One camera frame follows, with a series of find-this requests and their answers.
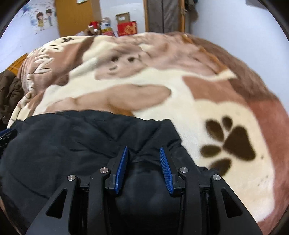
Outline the black puffer jacket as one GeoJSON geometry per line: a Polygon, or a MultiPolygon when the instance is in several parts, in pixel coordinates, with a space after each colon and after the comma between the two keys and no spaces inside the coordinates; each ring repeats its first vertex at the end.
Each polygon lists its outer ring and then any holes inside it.
{"type": "Polygon", "coordinates": [[[219,234],[213,171],[198,167],[170,120],[66,111],[16,121],[1,151],[1,200],[22,234],[219,234]],[[109,161],[127,146],[118,195],[109,161]],[[160,148],[182,179],[170,195],[160,148]]]}

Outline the brown puffer coat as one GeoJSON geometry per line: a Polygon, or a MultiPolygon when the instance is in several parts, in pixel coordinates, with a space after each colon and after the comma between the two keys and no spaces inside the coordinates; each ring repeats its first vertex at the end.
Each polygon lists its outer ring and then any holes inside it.
{"type": "Polygon", "coordinates": [[[21,80],[11,71],[1,72],[1,121],[7,125],[11,115],[24,95],[21,80]]]}

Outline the wooden bedside desk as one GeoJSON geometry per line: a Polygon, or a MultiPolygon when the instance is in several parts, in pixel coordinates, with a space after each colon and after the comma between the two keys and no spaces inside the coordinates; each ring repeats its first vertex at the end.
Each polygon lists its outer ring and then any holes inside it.
{"type": "Polygon", "coordinates": [[[25,59],[27,58],[28,54],[24,54],[21,57],[19,57],[16,61],[14,61],[8,68],[7,70],[11,71],[12,73],[14,73],[15,75],[18,74],[18,71],[21,67],[21,65],[23,64],[23,62],[25,61],[25,59]]]}

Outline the brown plush bear blanket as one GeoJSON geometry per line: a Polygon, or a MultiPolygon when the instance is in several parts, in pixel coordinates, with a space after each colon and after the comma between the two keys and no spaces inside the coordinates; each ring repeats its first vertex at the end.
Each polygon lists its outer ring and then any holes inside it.
{"type": "Polygon", "coordinates": [[[269,234],[288,208],[288,114],[256,72],[226,50],[175,32],[67,36],[33,50],[9,125],[97,110],[169,119],[200,166],[216,167],[269,234]]]}

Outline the yellow wooden wardrobe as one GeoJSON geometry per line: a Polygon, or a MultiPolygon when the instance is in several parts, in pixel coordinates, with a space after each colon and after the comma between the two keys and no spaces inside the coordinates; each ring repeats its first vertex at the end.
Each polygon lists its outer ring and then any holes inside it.
{"type": "Polygon", "coordinates": [[[74,36],[87,29],[90,22],[101,20],[99,0],[81,3],[75,0],[56,0],[55,8],[61,37],[74,36]]]}

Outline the red gift box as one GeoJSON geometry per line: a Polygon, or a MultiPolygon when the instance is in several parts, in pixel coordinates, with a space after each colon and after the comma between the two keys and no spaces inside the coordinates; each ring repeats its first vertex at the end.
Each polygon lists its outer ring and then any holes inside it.
{"type": "Polygon", "coordinates": [[[118,27],[118,35],[120,37],[128,36],[128,35],[135,35],[138,33],[136,21],[120,23],[117,25],[117,27],[118,27]]]}

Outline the santa hat plush toy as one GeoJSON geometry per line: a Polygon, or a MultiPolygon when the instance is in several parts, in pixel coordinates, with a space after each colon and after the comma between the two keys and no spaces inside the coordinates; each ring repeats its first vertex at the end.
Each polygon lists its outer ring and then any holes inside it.
{"type": "Polygon", "coordinates": [[[90,22],[85,33],[89,36],[98,36],[101,35],[101,27],[97,21],[90,22]]]}

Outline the brown cardboard box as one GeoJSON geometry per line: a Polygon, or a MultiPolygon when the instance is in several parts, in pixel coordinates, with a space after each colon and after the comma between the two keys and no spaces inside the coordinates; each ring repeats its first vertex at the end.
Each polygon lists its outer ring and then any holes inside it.
{"type": "Polygon", "coordinates": [[[116,21],[118,24],[128,23],[130,22],[130,14],[129,12],[120,13],[115,15],[116,21]]]}

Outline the wooden framed door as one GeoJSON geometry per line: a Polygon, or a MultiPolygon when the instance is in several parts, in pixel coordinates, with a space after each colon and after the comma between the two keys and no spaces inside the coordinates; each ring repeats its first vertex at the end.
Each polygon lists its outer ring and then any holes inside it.
{"type": "Polygon", "coordinates": [[[143,1],[143,4],[146,32],[185,31],[185,1],[143,1]]]}

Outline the hanging bag on door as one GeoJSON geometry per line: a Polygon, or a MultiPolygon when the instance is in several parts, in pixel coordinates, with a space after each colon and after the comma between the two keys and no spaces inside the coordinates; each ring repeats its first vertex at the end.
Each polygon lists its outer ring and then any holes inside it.
{"type": "Polygon", "coordinates": [[[198,19],[198,12],[196,10],[196,5],[198,0],[185,0],[185,9],[189,14],[191,21],[196,21],[198,19]]]}

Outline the cartoon couple wall sticker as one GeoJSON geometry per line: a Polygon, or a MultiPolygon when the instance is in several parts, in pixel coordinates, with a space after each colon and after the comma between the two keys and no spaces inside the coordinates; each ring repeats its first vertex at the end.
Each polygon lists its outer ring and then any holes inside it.
{"type": "Polygon", "coordinates": [[[55,1],[29,1],[21,8],[22,16],[28,16],[30,26],[35,34],[57,26],[55,1]]]}

